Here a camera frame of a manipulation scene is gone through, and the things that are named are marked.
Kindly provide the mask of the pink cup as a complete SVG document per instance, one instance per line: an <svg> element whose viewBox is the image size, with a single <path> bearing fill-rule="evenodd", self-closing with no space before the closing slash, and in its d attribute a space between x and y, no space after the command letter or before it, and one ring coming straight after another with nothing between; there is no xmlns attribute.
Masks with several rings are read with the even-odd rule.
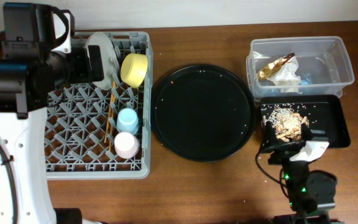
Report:
<svg viewBox="0 0 358 224"><path fill-rule="evenodd" d="M138 153L139 147L139 141L132 133L121 132L114 138L115 151L123 159L134 157Z"/></svg>

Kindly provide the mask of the food scraps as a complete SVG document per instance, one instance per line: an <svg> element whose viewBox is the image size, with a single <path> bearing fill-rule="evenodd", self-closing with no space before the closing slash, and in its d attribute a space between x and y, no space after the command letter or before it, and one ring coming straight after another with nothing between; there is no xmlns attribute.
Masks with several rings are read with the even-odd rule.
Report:
<svg viewBox="0 0 358 224"><path fill-rule="evenodd" d="M301 127L304 124L309 127L309 119L291 108L276 107L269 115L263 115L264 124L270 122L275 130L277 139L284 142L299 141L301 139Z"/></svg>

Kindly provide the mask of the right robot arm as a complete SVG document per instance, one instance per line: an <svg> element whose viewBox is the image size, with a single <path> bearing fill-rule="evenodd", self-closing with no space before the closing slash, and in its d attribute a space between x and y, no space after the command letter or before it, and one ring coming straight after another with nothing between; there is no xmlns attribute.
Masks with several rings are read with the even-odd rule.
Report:
<svg viewBox="0 0 358 224"><path fill-rule="evenodd" d="M329 217L329 211L335 207L336 176L309 169L329 146L326 133L305 124L301 125L301 137L297 141L282 141L275 133L272 122L268 121L255 163L263 174L279 184L294 213L277 215L272 223L339 223ZM259 164L260 154L269 154L268 164L282 167L278 179L263 170Z"/></svg>

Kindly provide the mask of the white napkin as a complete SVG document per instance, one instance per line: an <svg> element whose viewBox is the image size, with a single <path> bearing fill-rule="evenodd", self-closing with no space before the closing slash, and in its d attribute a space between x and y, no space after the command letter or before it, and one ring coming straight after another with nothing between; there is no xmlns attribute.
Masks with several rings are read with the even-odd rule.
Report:
<svg viewBox="0 0 358 224"><path fill-rule="evenodd" d="M281 93L299 93L298 85L301 83L301 78L295 74L297 70L298 61L296 57L292 57L267 80L273 82L275 86L279 86Z"/></svg>

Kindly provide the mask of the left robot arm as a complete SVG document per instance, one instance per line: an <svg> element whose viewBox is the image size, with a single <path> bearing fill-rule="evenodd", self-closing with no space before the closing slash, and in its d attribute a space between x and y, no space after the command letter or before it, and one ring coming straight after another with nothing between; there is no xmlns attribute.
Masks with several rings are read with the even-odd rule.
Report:
<svg viewBox="0 0 358 224"><path fill-rule="evenodd" d="M0 41L0 223L83 223L79 208L54 208L44 136L48 94L104 78L97 45L72 47L73 14L48 4L3 5Z"/></svg>

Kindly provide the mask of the blue cup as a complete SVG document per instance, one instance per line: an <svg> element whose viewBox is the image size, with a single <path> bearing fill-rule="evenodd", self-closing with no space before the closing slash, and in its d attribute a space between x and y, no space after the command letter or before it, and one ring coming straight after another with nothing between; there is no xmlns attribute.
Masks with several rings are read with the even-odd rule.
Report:
<svg viewBox="0 0 358 224"><path fill-rule="evenodd" d="M139 130L139 119L137 113L132 108L120 110L117 116L117 130L119 133L128 132L136 135Z"/></svg>

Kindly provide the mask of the grey plate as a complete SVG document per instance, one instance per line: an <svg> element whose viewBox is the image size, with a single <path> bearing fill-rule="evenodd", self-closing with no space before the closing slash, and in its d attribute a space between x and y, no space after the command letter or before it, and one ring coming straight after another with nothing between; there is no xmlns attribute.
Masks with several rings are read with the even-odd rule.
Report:
<svg viewBox="0 0 358 224"><path fill-rule="evenodd" d="M110 90L112 88L113 75L117 75L119 71L119 63L114 46L109 37L103 32L95 32L88 38L85 44L87 51L89 45L98 45L100 47L103 61L104 79L93 83L103 90Z"/></svg>

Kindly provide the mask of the yellow bowl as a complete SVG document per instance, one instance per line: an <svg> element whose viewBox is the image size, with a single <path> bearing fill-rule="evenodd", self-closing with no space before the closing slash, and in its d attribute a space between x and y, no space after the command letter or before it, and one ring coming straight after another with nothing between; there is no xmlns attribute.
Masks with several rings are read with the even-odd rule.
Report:
<svg viewBox="0 0 358 224"><path fill-rule="evenodd" d="M132 88L138 88L145 79L148 58L144 54L128 54L121 65L121 80Z"/></svg>

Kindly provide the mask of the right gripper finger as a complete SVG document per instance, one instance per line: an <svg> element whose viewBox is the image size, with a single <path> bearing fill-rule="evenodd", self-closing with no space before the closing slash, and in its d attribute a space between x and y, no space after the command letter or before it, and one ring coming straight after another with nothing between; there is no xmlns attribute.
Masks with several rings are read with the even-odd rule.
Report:
<svg viewBox="0 0 358 224"><path fill-rule="evenodd" d="M304 117L301 120L301 142L307 141L326 141L328 142L328 135L324 130L311 129L308 118Z"/></svg>
<svg viewBox="0 0 358 224"><path fill-rule="evenodd" d="M276 137L276 129L271 121L267 121L263 128L263 139L259 148L261 153L271 153L283 144L283 141Z"/></svg>

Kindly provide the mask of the gold foil wrapper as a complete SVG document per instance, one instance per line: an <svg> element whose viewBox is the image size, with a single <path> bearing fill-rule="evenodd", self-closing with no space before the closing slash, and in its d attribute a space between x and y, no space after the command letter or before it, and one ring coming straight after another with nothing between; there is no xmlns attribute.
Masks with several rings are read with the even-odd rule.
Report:
<svg viewBox="0 0 358 224"><path fill-rule="evenodd" d="M257 72L257 79L258 80L266 80L275 73L277 73L287 62L289 62L295 54L292 52L284 57L280 57L274 60L271 63L268 63L266 66L261 68Z"/></svg>

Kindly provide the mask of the wooden chopstick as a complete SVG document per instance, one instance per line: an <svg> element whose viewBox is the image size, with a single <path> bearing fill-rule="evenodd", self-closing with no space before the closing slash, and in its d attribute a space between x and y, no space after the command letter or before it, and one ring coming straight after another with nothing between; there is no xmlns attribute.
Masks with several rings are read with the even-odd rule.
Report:
<svg viewBox="0 0 358 224"><path fill-rule="evenodd" d="M113 131L114 131L114 106L115 106L115 100L114 100L114 103L111 104L111 107L113 109L113 114L111 116L111 118L109 119L109 122L110 122L110 129L109 129L109 133L108 133L108 136L111 136L112 137L112 134L113 134Z"/></svg>
<svg viewBox="0 0 358 224"><path fill-rule="evenodd" d="M116 82L112 81L112 88L116 87ZM115 96L114 94L111 92L111 96L110 96L110 102L109 102L109 111L108 111L108 117L107 117L107 121L106 121L106 131L105 131L105 135L104 135L104 143L107 142L108 139L108 133L109 133L109 129L110 129L110 122L109 119L111 118L112 114L113 114L113 109L111 107L111 104L114 103L115 100Z"/></svg>

